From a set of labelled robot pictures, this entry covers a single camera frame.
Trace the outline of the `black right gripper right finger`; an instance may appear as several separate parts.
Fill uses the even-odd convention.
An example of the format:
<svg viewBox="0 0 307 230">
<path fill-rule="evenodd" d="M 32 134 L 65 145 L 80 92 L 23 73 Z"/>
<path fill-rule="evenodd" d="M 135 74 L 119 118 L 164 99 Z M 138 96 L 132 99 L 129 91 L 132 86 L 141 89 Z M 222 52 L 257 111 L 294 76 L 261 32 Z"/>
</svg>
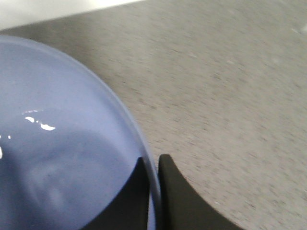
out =
<svg viewBox="0 0 307 230">
<path fill-rule="evenodd" d="M 158 177 L 165 230 L 240 230 L 189 184 L 168 154 L 160 155 Z"/>
</svg>

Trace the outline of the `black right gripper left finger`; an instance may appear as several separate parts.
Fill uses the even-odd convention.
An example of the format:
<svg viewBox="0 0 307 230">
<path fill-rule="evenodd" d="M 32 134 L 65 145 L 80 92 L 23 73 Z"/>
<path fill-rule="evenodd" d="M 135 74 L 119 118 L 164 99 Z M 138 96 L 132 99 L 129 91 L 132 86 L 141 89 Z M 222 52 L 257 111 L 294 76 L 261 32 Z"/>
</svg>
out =
<svg viewBox="0 0 307 230">
<path fill-rule="evenodd" d="M 145 230 L 147 229 L 150 183 L 144 161 L 136 165 L 111 203 L 84 230 Z"/>
</svg>

